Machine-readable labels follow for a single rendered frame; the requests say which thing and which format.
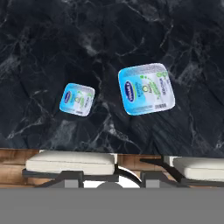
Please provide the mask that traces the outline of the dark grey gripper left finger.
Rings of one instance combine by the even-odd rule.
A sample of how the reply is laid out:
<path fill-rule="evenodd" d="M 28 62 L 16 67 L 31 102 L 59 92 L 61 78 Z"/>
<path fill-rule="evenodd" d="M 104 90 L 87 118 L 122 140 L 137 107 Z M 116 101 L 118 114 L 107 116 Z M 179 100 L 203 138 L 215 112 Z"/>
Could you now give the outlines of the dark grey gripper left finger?
<path fill-rule="evenodd" d="M 63 171 L 59 176 L 51 181 L 45 182 L 38 188 L 53 187 L 53 188 L 83 188 L 84 174 L 82 171 Z"/>

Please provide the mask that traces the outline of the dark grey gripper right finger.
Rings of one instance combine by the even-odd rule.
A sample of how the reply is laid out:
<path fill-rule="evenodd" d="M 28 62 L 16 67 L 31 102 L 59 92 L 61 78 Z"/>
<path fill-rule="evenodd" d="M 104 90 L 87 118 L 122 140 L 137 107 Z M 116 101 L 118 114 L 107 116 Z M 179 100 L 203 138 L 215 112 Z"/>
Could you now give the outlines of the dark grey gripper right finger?
<path fill-rule="evenodd" d="M 161 171 L 142 171 L 140 174 L 142 188 L 183 188 L 179 182 L 169 180 Z"/>

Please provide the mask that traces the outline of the small blue white yogurt container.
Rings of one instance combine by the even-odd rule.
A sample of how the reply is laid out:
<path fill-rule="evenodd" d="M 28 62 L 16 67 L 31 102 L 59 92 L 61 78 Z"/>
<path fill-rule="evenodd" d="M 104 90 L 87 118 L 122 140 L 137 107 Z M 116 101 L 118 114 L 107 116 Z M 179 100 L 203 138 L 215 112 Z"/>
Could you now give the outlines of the small blue white yogurt container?
<path fill-rule="evenodd" d="M 95 90 L 92 87 L 68 83 L 60 100 L 59 109 L 76 116 L 87 116 L 94 97 Z"/>

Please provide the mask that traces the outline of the large blue white yogurt container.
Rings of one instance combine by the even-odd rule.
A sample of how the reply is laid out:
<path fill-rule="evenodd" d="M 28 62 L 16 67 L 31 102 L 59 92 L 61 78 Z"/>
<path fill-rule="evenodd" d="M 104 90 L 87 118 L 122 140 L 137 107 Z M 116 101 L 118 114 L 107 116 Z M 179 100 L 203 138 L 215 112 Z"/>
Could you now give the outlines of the large blue white yogurt container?
<path fill-rule="evenodd" d="M 121 69 L 118 82 L 125 111 L 130 116 L 166 111 L 175 106 L 168 71 L 161 63 Z"/>

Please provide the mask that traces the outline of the white and black round object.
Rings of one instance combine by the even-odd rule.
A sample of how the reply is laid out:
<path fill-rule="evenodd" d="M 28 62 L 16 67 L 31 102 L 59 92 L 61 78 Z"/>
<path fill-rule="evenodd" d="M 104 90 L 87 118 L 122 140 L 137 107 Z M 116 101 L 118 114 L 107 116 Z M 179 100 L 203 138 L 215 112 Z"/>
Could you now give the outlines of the white and black round object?
<path fill-rule="evenodd" d="M 89 176 L 84 181 L 85 188 L 97 188 L 100 186 L 116 186 L 118 188 L 140 188 L 141 179 L 127 168 L 117 166 L 113 175 Z"/>

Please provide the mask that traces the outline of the white cushioned dark frame stool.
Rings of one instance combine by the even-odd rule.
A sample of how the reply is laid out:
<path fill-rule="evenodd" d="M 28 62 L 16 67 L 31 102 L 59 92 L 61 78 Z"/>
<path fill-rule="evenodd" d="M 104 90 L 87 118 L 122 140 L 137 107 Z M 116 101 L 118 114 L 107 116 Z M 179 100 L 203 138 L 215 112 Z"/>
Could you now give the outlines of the white cushioned dark frame stool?
<path fill-rule="evenodd" d="M 168 157 L 141 158 L 141 162 L 163 167 L 185 186 L 224 188 L 224 158 Z"/>
<path fill-rule="evenodd" d="M 61 172 L 83 172 L 85 180 L 117 182 L 117 162 L 113 154 L 42 150 L 25 162 L 26 178 L 54 179 Z"/>

